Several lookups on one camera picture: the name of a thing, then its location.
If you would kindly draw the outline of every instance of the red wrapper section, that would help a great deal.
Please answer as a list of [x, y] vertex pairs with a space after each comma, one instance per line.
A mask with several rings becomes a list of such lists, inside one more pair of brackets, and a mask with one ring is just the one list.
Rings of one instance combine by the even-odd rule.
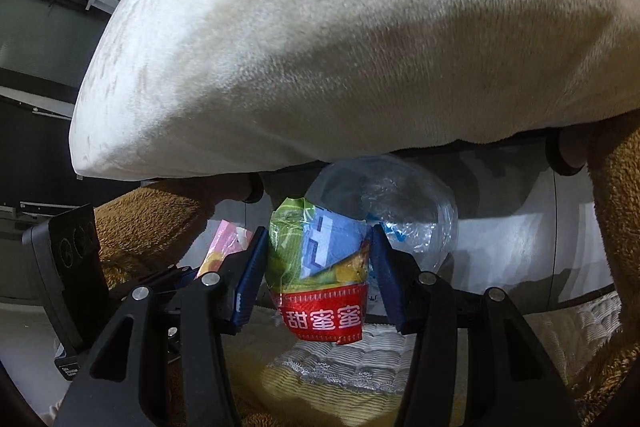
[[367, 285], [354, 284], [276, 296], [282, 320], [303, 341], [351, 344], [362, 340]]

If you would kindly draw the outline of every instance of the transparent plastic bag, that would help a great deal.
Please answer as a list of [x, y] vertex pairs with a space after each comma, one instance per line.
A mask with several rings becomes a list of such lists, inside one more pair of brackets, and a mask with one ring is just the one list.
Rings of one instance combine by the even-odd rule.
[[[437, 271], [455, 248], [458, 209], [450, 188], [423, 167], [395, 156], [333, 163], [305, 198], [352, 219], [380, 223], [391, 246], [411, 253], [421, 270]], [[373, 272], [369, 285], [369, 312], [382, 315]]]
[[285, 325], [305, 341], [362, 338], [370, 226], [287, 199], [271, 216], [265, 273]]

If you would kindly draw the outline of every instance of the silver screw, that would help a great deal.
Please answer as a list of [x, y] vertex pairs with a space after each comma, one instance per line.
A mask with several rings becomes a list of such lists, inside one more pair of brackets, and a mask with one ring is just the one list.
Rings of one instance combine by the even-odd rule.
[[202, 276], [201, 280], [205, 286], [215, 286], [220, 282], [220, 275], [215, 272], [207, 272]]
[[504, 291], [502, 291], [500, 288], [491, 288], [489, 290], [488, 295], [492, 301], [496, 301], [496, 302], [504, 301], [504, 297], [505, 297]]
[[438, 281], [438, 277], [432, 272], [422, 272], [418, 275], [418, 281], [425, 286], [433, 286]]
[[142, 301], [149, 296], [149, 288], [147, 288], [146, 286], [138, 286], [135, 290], [133, 290], [131, 296], [136, 301]]

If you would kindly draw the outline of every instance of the pink wrapper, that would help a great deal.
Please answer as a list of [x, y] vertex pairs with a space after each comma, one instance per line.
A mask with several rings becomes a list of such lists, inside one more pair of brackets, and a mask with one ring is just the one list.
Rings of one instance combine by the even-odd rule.
[[227, 255], [246, 250], [253, 236], [249, 230], [242, 229], [233, 223], [222, 220], [218, 231], [211, 241], [209, 253], [198, 270], [197, 277], [220, 269]]

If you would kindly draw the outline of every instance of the floor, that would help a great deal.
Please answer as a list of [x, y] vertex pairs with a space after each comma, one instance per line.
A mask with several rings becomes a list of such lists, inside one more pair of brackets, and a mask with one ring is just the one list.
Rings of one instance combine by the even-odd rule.
[[[544, 311], [612, 281], [585, 171], [556, 176], [543, 143], [446, 153], [415, 160], [456, 196], [457, 248], [440, 273], [459, 289], [505, 288], [524, 313]], [[271, 201], [221, 203], [182, 264], [198, 266], [217, 220], [255, 230], [268, 225]], [[67, 383], [53, 365], [55, 335], [42, 309], [0, 307], [0, 358], [37, 412], [62, 398]]]

